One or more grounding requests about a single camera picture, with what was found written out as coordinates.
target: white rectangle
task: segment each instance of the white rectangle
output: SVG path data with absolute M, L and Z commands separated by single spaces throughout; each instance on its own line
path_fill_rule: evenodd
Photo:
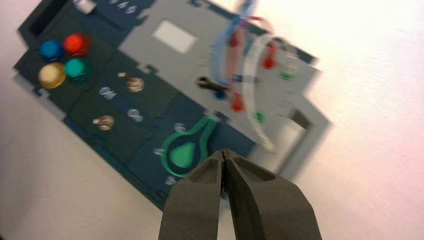
M 197 37 L 168 20 L 160 23 L 153 37 L 182 54 L 186 54 L 197 40 Z

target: circuit board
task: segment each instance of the circuit board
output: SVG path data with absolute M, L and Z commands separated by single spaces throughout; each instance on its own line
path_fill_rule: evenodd
M 227 100 L 196 84 L 199 77 L 213 79 L 211 49 L 234 13 L 206 0 L 96 3 L 92 13 L 83 14 L 72 0 L 43 0 L 19 28 L 28 50 L 15 65 L 15 79 L 152 203 L 162 210 L 172 185 L 215 151 L 231 149 L 259 163 L 276 158 L 256 144 L 245 113 L 232 111 Z M 265 32 L 248 26 L 252 40 Z M 38 79 L 47 64 L 41 45 L 74 33 L 91 40 L 83 57 L 90 69 L 87 79 L 44 89 Z M 281 164 L 270 169 L 286 175 L 302 165 L 328 125 L 302 94 L 318 72 L 315 58 L 296 50 L 300 64 L 294 79 L 257 70 L 262 81 L 255 101 L 266 116 L 264 131 L 277 139 L 289 121 L 302 129 L 290 149 L 276 154 L 284 158 Z M 278 60 L 284 61 L 285 50 L 279 51 Z M 128 91 L 123 73 L 142 79 L 142 91 Z M 113 128 L 94 125 L 101 116 L 112 116 Z

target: black component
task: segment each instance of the black component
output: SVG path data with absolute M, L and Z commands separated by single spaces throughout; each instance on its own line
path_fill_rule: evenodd
M 209 89 L 215 92 L 224 93 L 227 87 L 211 82 L 208 78 L 202 76 L 197 80 L 197 85 L 202 89 Z
M 19 27 L 29 48 L 39 48 L 43 33 L 48 33 L 72 6 L 71 0 L 42 0 Z
M 47 25 L 55 18 L 56 14 L 64 7 L 67 0 L 54 0 L 47 4 L 42 13 L 37 16 L 34 22 L 29 26 L 29 30 L 39 36 Z
M 159 239 L 216 240 L 223 191 L 237 240 L 322 239 L 314 210 L 294 183 L 228 149 L 216 151 L 174 185 Z

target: white table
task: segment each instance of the white table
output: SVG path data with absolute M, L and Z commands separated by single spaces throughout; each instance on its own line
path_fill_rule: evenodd
M 0 1 L 0 233 L 157 239 L 162 212 L 12 82 L 15 30 L 38 2 Z M 322 238 L 422 239 L 424 3 L 262 0 L 257 15 L 321 59 L 307 96 L 332 126 L 295 183 Z M 218 239 L 233 237 L 221 220 Z

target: red bulb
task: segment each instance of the red bulb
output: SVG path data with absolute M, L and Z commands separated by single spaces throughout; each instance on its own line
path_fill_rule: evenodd
M 90 50 L 91 41 L 87 36 L 75 33 L 65 39 L 63 47 L 70 56 L 82 57 Z
M 266 69 L 273 69 L 276 65 L 277 65 L 276 61 L 271 57 L 267 57 L 263 61 L 263 67 Z
M 239 40 L 237 39 L 237 34 L 236 32 L 231 36 L 231 38 L 229 39 L 229 46 L 231 48 L 235 48 L 237 47 L 237 45 L 239 45 Z
M 234 99 L 231 103 L 231 108 L 236 113 L 240 113 L 245 110 L 242 95 L 240 95 L 239 93 L 234 93 Z
M 268 46 L 268 56 L 263 61 L 262 65 L 265 69 L 273 69 L 277 65 L 277 62 L 275 61 L 276 53 L 277 53 L 277 46 L 275 44 L 270 44 Z

